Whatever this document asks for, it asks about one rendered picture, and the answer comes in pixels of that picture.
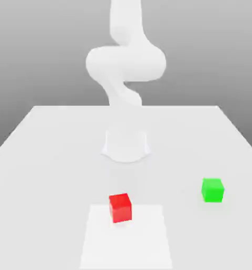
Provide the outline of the small red cube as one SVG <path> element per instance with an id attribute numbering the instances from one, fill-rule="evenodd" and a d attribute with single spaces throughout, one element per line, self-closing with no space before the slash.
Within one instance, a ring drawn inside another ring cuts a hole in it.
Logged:
<path id="1" fill-rule="evenodd" d="M 132 219 L 132 203 L 127 193 L 110 195 L 109 209 L 113 223 Z"/>

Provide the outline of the small green cube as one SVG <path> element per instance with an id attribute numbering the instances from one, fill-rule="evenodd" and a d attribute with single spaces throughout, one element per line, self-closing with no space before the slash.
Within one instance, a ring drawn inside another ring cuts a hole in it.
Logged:
<path id="1" fill-rule="evenodd" d="M 221 203 L 225 188 L 220 178 L 204 178 L 202 180 L 201 193 L 206 203 Z"/>

